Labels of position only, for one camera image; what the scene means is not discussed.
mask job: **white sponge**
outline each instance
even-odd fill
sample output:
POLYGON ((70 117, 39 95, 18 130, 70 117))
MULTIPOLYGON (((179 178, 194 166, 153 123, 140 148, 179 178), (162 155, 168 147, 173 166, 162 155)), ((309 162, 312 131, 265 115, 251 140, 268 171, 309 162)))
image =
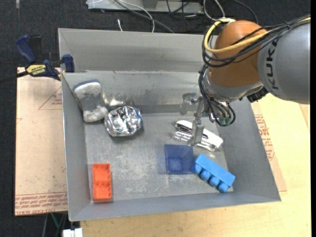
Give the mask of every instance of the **white sponge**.
POLYGON ((82 110, 84 122, 96 122, 103 119, 108 110, 101 97, 102 87, 98 80, 89 80, 77 84, 74 95, 82 110))

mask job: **orange lego brick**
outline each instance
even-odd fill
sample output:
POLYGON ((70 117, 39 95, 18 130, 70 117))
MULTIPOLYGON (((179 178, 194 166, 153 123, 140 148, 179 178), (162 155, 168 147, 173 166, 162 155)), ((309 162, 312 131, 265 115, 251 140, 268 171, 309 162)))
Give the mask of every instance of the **orange lego brick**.
POLYGON ((111 168, 109 163, 92 165, 93 201, 109 201, 112 198, 111 168))

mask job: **aluminum foil ball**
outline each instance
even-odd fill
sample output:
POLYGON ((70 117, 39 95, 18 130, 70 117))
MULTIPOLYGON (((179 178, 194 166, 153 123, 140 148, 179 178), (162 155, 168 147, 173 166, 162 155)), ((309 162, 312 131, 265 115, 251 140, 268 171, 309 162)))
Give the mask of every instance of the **aluminum foil ball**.
POLYGON ((138 108, 123 106, 110 111, 104 124, 111 136, 128 136, 137 132, 143 124, 138 108))

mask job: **blue lego brick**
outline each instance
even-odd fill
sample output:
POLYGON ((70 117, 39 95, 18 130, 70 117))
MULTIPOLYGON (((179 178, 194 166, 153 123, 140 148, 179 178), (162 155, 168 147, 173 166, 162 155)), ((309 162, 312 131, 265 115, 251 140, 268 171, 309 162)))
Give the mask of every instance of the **blue lego brick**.
POLYGON ((222 193, 225 193, 235 180, 232 173, 203 154, 200 154, 196 159, 194 172, 199 174, 202 180, 208 181, 210 186, 217 187, 222 193))
POLYGON ((164 145, 166 171, 172 175, 194 174, 193 148, 185 145, 164 145))

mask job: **gray bin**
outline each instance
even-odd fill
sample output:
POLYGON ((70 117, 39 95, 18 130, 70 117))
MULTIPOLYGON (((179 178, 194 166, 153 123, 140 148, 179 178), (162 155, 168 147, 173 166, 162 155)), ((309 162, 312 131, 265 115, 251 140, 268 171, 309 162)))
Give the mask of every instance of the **gray bin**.
POLYGON ((71 221, 280 201, 246 99, 232 103, 237 119, 229 127, 202 119, 224 140, 216 152, 194 147, 195 155, 206 154, 236 176, 227 193, 197 175, 165 173, 163 146, 178 144, 171 139, 175 122, 193 120, 192 112, 180 115, 179 107, 182 94, 198 92, 201 42, 200 35, 59 29, 60 56, 72 55, 76 67, 62 76, 71 221), (102 122, 84 123, 72 88, 90 79, 101 82, 104 98, 120 97, 140 108, 142 130, 132 138, 111 138, 102 122), (111 164, 111 202, 91 201, 90 166, 99 162, 111 164))

